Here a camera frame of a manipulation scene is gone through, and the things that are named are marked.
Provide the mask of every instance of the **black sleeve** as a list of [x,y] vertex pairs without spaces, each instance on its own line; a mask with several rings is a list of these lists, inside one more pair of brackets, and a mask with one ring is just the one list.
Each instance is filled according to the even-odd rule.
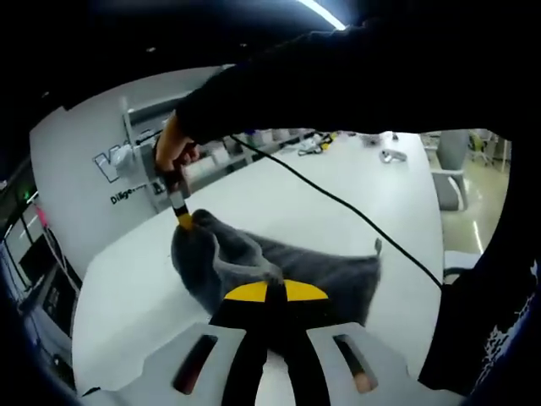
[[312,33],[211,78],[180,102],[179,123],[200,143],[269,128],[509,134],[533,91],[530,27],[446,15]]

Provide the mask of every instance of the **white table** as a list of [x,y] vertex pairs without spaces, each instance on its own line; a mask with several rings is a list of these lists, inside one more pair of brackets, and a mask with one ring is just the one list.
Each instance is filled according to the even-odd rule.
[[[276,154],[284,162],[368,215],[405,250],[443,278],[438,200],[420,138],[385,135],[383,146],[407,162],[384,164],[381,146],[339,137],[322,155]],[[296,246],[340,255],[374,253],[377,233],[361,218],[270,160],[261,160],[198,191],[191,211],[205,208],[237,228]],[[74,321],[73,364],[79,392],[117,389],[140,375],[144,358],[208,315],[174,271],[172,211],[150,219],[89,265]],[[367,329],[403,354],[412,376],[423,366],[440,306],[439,289],[384,241],[382,274]],[[258,405],[293,404],[285,369],[265,367]]]

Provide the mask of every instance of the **gray cloth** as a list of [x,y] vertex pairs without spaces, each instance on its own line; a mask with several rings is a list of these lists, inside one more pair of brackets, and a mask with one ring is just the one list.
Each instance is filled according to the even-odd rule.
[[173,235],[172,261],[186,289],[212,315],[237,286],[292,279],[323,290],[344,320],[366,322],[380,280],[379,240],[375,255],[327,255],[245,233],[205,210],[192,218],[192,231],[177,227]]

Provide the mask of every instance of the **cable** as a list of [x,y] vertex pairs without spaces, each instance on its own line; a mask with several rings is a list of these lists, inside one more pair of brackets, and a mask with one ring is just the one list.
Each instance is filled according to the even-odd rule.
[[244,141],[241,141],[239,140],[237,137],[235,137],[234,135],[230,135],[230,137],[235,140],[238,144],[242,145],[242,146],[245,146],[246,148],[248,148],[249,150],[255,152],[256,154],[259,154],[261,156],[264,156],[265,158],[269,158],[270,160],[276,162],[278,165],[281,165],[282,167],[284,167],[285,169],[287,169],[289,172],[291,172],[292,174],[294,174],[295,176],[297,176],[299,179],[303,180],[306,184],[309,184],[310,186],[312,186],[314,189],[316,189],[317,191],[319,191],[320,193],[322,193],[323,195],[333,199],[334,201],[340,203],[341,205],[347,207],[349,210],[353,211],[356,215],[358,215],[359,217],[361,217],[365,222],[367,222],[369,224],[370,227],[372,227],[375,231],[377,231],[381,237],[383,237],[384,239],[387,240],[387,242],[389,244],[391,244],[393,247],[395,247],[397,250],[399,250],[406,258],[408,258],[411,262],[413,262],[415,265],[417,265],[421,271],[423,271],[427,277],[430,278],[430,280],[432,282],[435,283],[435,285],[439,288],[439,289],[442,289],[443,286],[442,284],[440,283],[440,281],[438,281],[434,275],[432,275],[432,272],[429,271],[429,269],[424,266],[421,262],[419,262],[413,255],[411,255],[410,253],[408,253],[405,249],[403,249],[395,240],[393,240],[391,237],[389,237],[381,228],[379,228],[372,220],[370,220],[366,215],[364,215],[357,207],[347,203],[345,200],[342,200],[341,198],[333,195],[331,192],[328,192],[327,190],[323,189],[322,187],[318,186],[317,184],[315,184],[314,182],[312,182],[310,179],[304,177],[301,173],[297,172],[295,169],[293,169],[292,167],[290,167],[289,165],[287,165],[285,162],[282,162],[280,161],[279,159],[276,159],[274,158],[272,155],[270,154],[267,154],[266,152],[263,152],[263,151],[260,151],[258,150],[257,148],[254,148],[253,146],[251,146],[250,144],[244,142]]

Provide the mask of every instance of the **gray chair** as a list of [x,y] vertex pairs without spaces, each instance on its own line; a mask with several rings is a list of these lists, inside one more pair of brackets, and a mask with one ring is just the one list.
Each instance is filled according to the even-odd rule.
[[468,151],[469,134],[466,129],[442,131],[438,146],[425,147],[435,151],[441,169],[433,169],[432,177],[440,209],[457,211],[467,209],[463,165]]

